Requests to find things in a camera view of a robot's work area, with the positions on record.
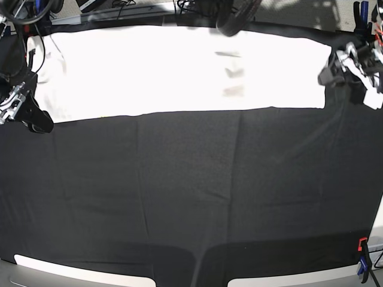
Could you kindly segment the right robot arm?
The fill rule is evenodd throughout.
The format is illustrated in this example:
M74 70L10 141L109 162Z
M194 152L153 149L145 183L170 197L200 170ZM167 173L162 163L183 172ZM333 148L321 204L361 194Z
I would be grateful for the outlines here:
M63 8L63 1L1 1L1 37L11 22L20 48L22 64L11 74L1 73L1 124L19 122L32 133L50 133L54 122L47 111L40 109L35 99L38 73L45 63L46 47L38 28L38 22L57 14ZM27 50L27 28L33 26L42 45L42 61L36 71L32 70L35 49Z

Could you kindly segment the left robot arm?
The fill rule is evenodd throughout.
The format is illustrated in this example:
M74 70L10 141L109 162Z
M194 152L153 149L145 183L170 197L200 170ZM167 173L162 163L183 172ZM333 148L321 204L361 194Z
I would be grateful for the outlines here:
M367 1L353 3L354 33L361 44L348 42L330 56L318 75L321 86L352 84L364 85L363 104L382 109L382 1L376 1L371 13Z

